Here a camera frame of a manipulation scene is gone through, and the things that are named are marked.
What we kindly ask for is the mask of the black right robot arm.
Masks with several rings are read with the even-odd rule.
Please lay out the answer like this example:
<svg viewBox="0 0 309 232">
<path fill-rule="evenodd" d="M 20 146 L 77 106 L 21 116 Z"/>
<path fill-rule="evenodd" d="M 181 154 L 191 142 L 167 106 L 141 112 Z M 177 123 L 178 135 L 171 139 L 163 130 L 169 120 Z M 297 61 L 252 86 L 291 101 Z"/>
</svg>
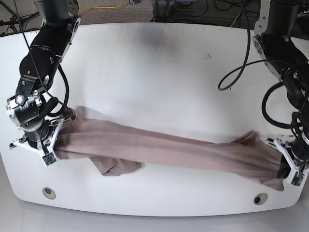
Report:
<svg viewBox="0 0 309 232">
<path fill-rule="evenodd" d="M 76 0 L 36 0 L 34 4 L 43 18 L 42 26 L 32 43 L 27 44 L 28 54 L 19 66 L 15 95 L 7 99 L 6 106 L 9 118 L 24 135 L 9 147 L 36 153 L 49 166 L 58 161 L 54 146 L 63 124 L 75 118 L 68 107 L 69 84 L 60 64 L 81 18 Z M 65 85 L 63 101 L 44 97 L 56 72 L 60 72 Z"/>
</svg>

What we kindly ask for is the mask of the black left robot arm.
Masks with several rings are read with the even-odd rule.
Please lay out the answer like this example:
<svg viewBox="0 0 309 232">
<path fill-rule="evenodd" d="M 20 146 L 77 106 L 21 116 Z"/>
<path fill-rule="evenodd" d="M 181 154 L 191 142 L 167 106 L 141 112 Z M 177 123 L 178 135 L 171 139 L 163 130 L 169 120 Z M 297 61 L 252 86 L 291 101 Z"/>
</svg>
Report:
<svg viewBox="0 0 309 232">
<path fill-rule="evenodd" d="M 290 171 L 282 171 L 280 176 L 297 187 L 309 174 L 309 60 L 290 36 L 300 5 L 300 0 L 260 0 L 253 36 L 258 54 L 278 79 L 262 100 L 262 114 L 270 124 L 290 129 L 295 137 L 292 142 L 273 140 L 290 166 Z M 289 103 L 297 109 L 289 124 L 273 120 L 266 112 L 270 94 L 280 87 L 286 88 Z"/>
</svg>

